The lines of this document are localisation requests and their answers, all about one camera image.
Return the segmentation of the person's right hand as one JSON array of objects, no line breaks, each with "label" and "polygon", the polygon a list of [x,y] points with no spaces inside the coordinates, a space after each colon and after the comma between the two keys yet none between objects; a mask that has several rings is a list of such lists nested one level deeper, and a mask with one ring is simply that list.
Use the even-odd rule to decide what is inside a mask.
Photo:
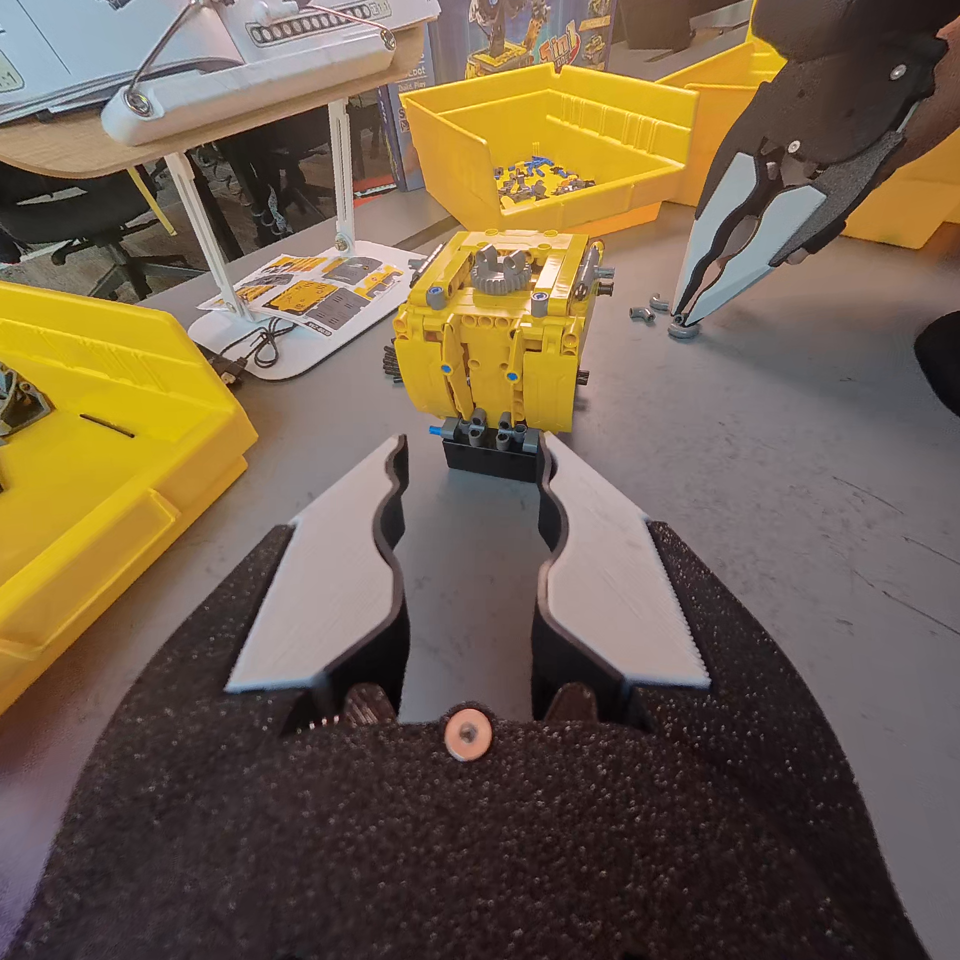
[{"label": "person's right hand", "polygon": [[904,141],[885,165],[884,177],[915,162],[958,129],[959,19],[939,30],[938,37],[946,42],[947,49],[934,68],[933,92],[911,114],[903,131]]}]

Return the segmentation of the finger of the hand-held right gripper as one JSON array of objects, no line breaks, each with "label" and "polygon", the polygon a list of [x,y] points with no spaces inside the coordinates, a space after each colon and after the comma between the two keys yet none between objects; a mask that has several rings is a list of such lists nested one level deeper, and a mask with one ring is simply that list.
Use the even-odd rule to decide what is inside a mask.
[{"label": "finger of the hand-held right gripper", "polygon": [[771,259],[826,201],[827,195],[813,185],[777,194],[759,217],[750,239],[726,259],[718,278],[697,294],[692,306],[684,309],[684,324],[699,324],[768,276],[774,269]]},{"label": "finger of the hand-held right gripper", "polygon": [[694,218],[671,304],[673,317],[690,317],[704,292],[719,282],[755,232],[761,197],[758,160],[738,151]]}]

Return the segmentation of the yellow plastic bin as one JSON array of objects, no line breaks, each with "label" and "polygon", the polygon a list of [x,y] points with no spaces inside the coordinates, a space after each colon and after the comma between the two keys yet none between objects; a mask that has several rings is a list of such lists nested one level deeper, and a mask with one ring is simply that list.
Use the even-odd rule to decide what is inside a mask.
[{"label": "yellow plastic bin", "polygon": [[[662,85],[699,93],[684,177],[675,201],[695,208],[722,140],[762,82],[785,61],[749,35],[725,52],[661,78]],[[846,220],[844,234],[918,249],[942,223],[959,223],[959,132],[916,161],[900,167]]]},{"label": "yellow plastic bin", "polygon": [[[700,93],[551,64],[403,97],[425,187],[464,228],[602,235],[679,190]],[[495,170],[545,157],[594,186],[504,207]]]},{"label": "yellow plastic bin", "polygon": [[54,406],[1,450],[4,712],[243,474],[257,433],[172,316],[1,288],[2,363]]}]

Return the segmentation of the black office chair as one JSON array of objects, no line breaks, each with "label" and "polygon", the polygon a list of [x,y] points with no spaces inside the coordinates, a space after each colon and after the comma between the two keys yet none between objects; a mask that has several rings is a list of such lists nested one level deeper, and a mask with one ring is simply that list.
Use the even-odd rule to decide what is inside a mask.
[{"label": "black office chair", "polygon": [[147,214],[157,197],[157,187],[143,166],[69,179],[1,164],[1,224],[13,241],[57,244],[52,259],[58,266],[70,254],[91,247],[110,255],[113,265],[90,292],[94,298],[117,300],[117,290],[127,283],[142,301],[152,294],[148,278],[183,281],[202,274],[182,254],[151,260],[133,257],[123,246],[126,236],[147,228],[132,222]]}]

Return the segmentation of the yellow and grey sticker sheet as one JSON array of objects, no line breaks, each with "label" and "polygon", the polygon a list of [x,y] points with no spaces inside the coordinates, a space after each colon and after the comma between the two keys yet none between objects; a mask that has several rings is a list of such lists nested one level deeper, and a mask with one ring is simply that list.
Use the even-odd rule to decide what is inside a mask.
[{"label": "yellow and grey sticker sheet", "polygon": [[235,287],[256,318],[286,319],[332,335],[364,307],[400,291],[405,272],[378,255],[282,254],[245,276]]}]

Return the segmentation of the pile of small lego pieces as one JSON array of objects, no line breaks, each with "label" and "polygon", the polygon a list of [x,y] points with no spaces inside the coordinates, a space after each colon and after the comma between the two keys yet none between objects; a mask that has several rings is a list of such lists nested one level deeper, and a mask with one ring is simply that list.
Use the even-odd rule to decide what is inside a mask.
[{"label": "pile of small lego pieces", "polygon": [[495,166],[492,174],[497,196],[505,209],[563,197],[596,186],[595,179],[583,177],[542,155],[533,155],[507,166]]}]

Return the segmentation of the blue and grey lego assembly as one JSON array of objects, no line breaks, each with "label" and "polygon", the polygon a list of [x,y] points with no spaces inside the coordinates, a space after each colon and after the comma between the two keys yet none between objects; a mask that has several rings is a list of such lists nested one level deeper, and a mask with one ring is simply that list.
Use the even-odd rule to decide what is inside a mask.
[{"label": "blue and grey lego assembly", "polygon": [[15,369],[1,363],[1,445],[53,411],[54,406],[45,393]]}]

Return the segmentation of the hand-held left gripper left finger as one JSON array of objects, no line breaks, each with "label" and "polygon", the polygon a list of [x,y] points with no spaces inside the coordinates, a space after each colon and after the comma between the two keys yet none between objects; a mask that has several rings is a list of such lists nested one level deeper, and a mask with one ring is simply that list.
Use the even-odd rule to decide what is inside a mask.
[{"label": "hand-held left gripper left finger", "polygon": [[225,692],[402,693],[410,622],[395,548],[408,484],[407,438],[391,436],[294,517]]}]

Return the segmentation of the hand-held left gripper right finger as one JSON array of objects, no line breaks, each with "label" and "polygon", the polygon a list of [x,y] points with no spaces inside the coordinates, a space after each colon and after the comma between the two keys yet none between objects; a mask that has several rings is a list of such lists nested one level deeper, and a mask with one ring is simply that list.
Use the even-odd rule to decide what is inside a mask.
[{"label": "hand-held left gripper right finger", "polygon": [[636,685],[706,690],[710,674],[666,573],[648,515],[559,438],[544,491],[566,522],[538,575],[544,618]]}]

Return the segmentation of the lego instruction booklet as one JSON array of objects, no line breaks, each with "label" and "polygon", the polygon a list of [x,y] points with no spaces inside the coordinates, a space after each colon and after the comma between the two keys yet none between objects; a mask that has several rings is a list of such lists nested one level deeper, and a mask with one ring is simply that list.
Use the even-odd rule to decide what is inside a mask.
[{"label": "lego instruction booklet", "polygon": [[1,117],[104,105],[137,145],[387,70],[440,4],[2,2]]}]

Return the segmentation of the yellow lego model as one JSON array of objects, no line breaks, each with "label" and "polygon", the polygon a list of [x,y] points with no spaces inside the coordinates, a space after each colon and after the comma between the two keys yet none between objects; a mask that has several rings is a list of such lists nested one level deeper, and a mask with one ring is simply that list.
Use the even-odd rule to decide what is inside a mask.
[{"label": "yellow lego model", "polygon": [[568,433],[597,298],[614,293],[585,233],[459,231],[413,260],[392,321],[402,385],[441,419],[452,470],[536,483],[544,433]]}]

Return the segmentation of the white and wood book stand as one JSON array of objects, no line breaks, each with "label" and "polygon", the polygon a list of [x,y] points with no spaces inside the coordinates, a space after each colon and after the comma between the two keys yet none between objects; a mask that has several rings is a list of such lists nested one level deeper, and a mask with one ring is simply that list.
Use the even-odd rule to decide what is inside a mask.
[{"label": "white and wood book stand", "polygon": [[[56,177],[102,176],[162,158],[219,294],[188,334],[254,376],[299,376],[394,313],[408,252],[354,236],[350,96],[401,78],[440,5],[390,2],[2,2],[2,123],[102,107],[87,131],[56,120],[50,155],[7,162]],[[277,258],[238,287],[186,151],[328,105],[334,243]]]}]

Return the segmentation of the blue robot kit box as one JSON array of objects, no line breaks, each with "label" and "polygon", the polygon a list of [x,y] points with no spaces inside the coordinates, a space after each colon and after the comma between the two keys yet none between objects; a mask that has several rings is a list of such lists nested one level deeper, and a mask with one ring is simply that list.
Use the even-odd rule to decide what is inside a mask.
[{"label": "blue robot kit box", "polygon": [[615,1],[440,1],[421,59],[401,80],[378,88],[394,183],[425,186],[402,94],[541,63],[604,70]]}]

